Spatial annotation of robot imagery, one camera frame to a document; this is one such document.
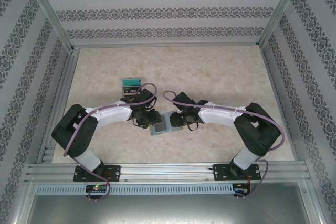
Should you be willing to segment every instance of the marble floor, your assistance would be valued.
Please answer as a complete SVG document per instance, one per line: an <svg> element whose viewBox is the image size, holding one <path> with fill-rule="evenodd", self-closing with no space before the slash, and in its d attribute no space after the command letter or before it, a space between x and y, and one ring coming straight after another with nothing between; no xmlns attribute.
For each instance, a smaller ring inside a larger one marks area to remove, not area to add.
<svg viewBox="0 0 336 224"><path fill-rule="evenodd" d="M161 113L176 110L162 97L165 90L184 91L196 102L259 103L283 126L258 46L81 49L66 111L75 103L95 107L116 102L126 78L155 83L155 108ZM105 163L227 162L243 146L236 129L226 126L201 124L194 132L185 127L151 136L149 129L135 127L131 121L97 130L90 144ZM57 146L52 162L72 163L62 153ZM288 140L265 158L293 160Z"/></svg>

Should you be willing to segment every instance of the patterned wallpaper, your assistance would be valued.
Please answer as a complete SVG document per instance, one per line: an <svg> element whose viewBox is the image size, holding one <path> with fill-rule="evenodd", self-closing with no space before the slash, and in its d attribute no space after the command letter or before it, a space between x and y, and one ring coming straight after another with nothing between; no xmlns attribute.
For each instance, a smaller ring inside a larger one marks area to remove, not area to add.
<svg viewBox="0 0 336 224"><path fill-rule="evenodd" d="M0 0L0 223L34 163L68 54L37 0Z"/></svg>
<svg viewBox="0 0 336 224"><path fill-rule="evenodd" d="M50 0L74 45L257 42L279 0Z"/></svg>
<svg viewBox="0 0 336 224"><path fill-rule="evenodd" d="M335 14L335 0L291 0L262 49L327 223L336 223Z"/></svg>

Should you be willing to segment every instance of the metal bracket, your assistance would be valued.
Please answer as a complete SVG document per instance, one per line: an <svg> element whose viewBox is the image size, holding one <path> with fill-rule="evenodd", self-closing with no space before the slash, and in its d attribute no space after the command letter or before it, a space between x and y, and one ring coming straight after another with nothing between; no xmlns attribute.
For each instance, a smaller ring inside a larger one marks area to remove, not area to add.
<svg viewBox="0 0 336 224"><path fill-rule="evenodd" d="M229 164L214 164L212 166L214 171L214 179L215 181L237 181L244 180L242 178L236 178L230 172ZM245 171L246 172L246 180L247 175L250 175L250 180L261 180L260 170L258 164L251 164L250 167Z"/></svg>
<svg viewBox="0 0 336 224"><path fill-rule="evenodd" d="M102 177L106 178L109 182L119 182L120 170L120 165L105 165ZM73 182L102 182L102 180L87 173L79 165L77 165L75 168Z"/></svg>

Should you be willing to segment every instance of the purple cable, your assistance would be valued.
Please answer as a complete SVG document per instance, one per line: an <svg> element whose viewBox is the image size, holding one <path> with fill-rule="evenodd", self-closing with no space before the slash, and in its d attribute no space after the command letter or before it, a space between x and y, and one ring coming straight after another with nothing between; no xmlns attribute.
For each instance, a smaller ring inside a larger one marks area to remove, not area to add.
<svg viewBox="0 0 336 224"><path fill-rule="evenodd" d="M268 161L266 159L261 159L259 160L259 162L265 162L266 163L266 169L265 172L263 174L263 176L261 177L261 180L259 181L258 185L256 186L256 188L254 188L253 191L251 191L248 195L245 196L245 198L250 197L252 194L254 194L256 192L256 190L259 188L259 186L261 185L261 183L264 181L266 174L268 172Z"/></svg>
<svg viewBox="0 0 336 224"><path fill-rule="evenodd" d="M279 124L277 124L275 121L273 121L272 119L270 119L270 118L268 118L268 117L266 117L266 116L264 116L264 115L260 115L260 114L257 114L257 113L254 113L254 112L245 111L245 110L238 110L238 109L234 109L234 108L230 108L230 107L226 107L226 106L209 106L209 105L197 105L197 104L188 104L188 103L182 103L182 102L175 102L175 101L173 101L172 99L169 99L169 98L165 95L166 93L173 93L175 96L176 96L176 93L175 93L174 91L170 91L170 90L167 90L167 91L164 91L164 92L163 92L163 97L164 97L166 100L168 100L168 101L170 101L170 102L172 102L172 103L174 103L174 104L178 104L178 105L182 105L182 106L189 106L189 107L194 107L194 108L221 109L221 110L227 110L227 111L234 111L234 112L238 112L238 113L244 113L244 114L248 114L248 115L257 116L257 117L259 117L259 118L261 118L261 119L264 119L264 120L270 122L270 123L273 124L273 125L280 131L280 133L281 133L281 142L280 142L277 146L275 146L275 147L269 149L270 151L274 151L274 150L280 148L280 147L284 144L284 142L285 142L285 132L284 132L284 130L280 127Z"/></svg>
<svg viewBox="0 0 336 224"><path fill-rule="evenodd" d="M127 103L125 103L125 104L111 104L111 105L107 105L107 106L103 106L103 107L97 108L96 110L93 110L93 111L91 111L90 113L88 113L86 116L84 116L83 119L82 119L82 120L80 121L80 123L78 124L77 128L75 129L75 131L74 131L74 133L73 133L73 135L72 135L72 137L71 137L71 139L70 139L70 141L69 141L67 147L65 148L64 153L63 153L63 156L65 157L65 156L68 154L68 151L69 151L70 147L72 146L72 143L73 143L73 141L75 140L75 137L76 137L76 135L77 135L79 129L81 128L81 126L83 125L83 123L85 122L85 120L86 120L90 115L92 115L92 114L94 114L94 113L96 113L96 112L98 112L98 111L105 110L105 109L109 109L109 108L113 108L113 107L118 107L118 106L119 106L119 107L137 106L137 105L143 105L143 104L146 104L146 103L152 101L152 100L155 98L155 96L156 96L156 94L157 94L157 92L158 92L158 91L157 91L158 89L157 89L157 87L155 86L155 84L150 83L150 82L145 83L145 84L141 85L141 86L138 88L137 93L139 92L139 90L140 90L141 88L143 88L144 86L147 86L147 85L151 85L151 86L153 86L154 89L155 89L155 91L154 91L154 94L153 94L152 97L150 97L149 99L147 99L147 100L145 100L145 101L143 101L143 102L137 102L137 103L132 103L132 104L127 104ZM87 169L85 166L81 165L75 158L72 158L72 159L73 159L73 160L74 160L74 161L75 161L75 162L76 162L76 163L77 163L83 170L85 170L85 171L88 172L89 174L91 174L91 175L93 175L93 176L95 176L95 177L97 177L97 178L99 178L99 179L101 179L101 180L103 180L103 181L105 181L105 182L107 183L107 185L108 185L108 187L109 187L107 193L104 194L103 196L101 196L99 199L95 199L94 201L97 202L97 201L100 201L100 200L102 200L102 199L105 199L105 198L110 194L110 191L111 191L111 184L110 184L110 182L109 182L107 179L105 179L105 178L103 178L103 177L101 177L101 176L99 176L99 175L93 173L92 171L90 171L89 169ZM88 198L89 198L89 200L92 200L92 199L90 198L90 194L91 194L91 193L92 193L92 192L90 191L89 194L88 194Z"/></svg>

